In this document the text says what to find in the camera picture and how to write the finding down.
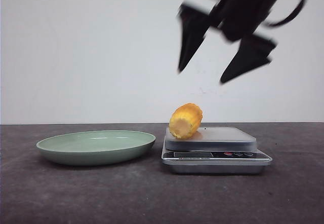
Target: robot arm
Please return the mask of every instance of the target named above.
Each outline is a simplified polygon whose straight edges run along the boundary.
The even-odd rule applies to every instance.
[[[268,55],[276,47],[275,42],[254,34],[256,28],[265,21],[277,0],[220,0],[209,14],[205,14],[187,4],[180,6],[182,21],[182,48],[179,60],[181,72],[203,43],[205,33],[213,27],[230,42],[240,41],[239,51],[221,76],[225,83],[245,72],[270,63]],[[264,22],[268,27],[276,27],[293,20],[302,10],[306,0],[301,0],[293,12],[280,22]]]

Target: table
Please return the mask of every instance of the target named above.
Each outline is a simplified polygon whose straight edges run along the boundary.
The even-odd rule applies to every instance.
[[[324,123],[230,123],[273,158],[260,175],[177,175],[161,163],[167,124],[1,126],[1,223],[324,223]],[[146,155],[72,167],[35,144],[89,130],[156,136]]]

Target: cut end of corn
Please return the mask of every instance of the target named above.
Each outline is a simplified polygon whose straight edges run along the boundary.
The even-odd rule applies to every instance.
[[[177,108],[169,122],[170,133],[177,139],[190,138],[199,128],[203,111],[194,103]]]

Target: scale buttons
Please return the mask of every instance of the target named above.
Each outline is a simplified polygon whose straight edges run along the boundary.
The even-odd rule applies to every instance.
[[[248,157],[251,157],[251,156],[253,156],[253,153],[252,152],[245,152],[244,155],[246,155]]]

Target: silver scale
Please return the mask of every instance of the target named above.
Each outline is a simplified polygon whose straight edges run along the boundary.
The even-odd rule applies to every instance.
[[[272,158],[257,149],[257,140],[232,127],[199,128],[190,139],[166,130],[162,162],[176,173],[258,174]]]

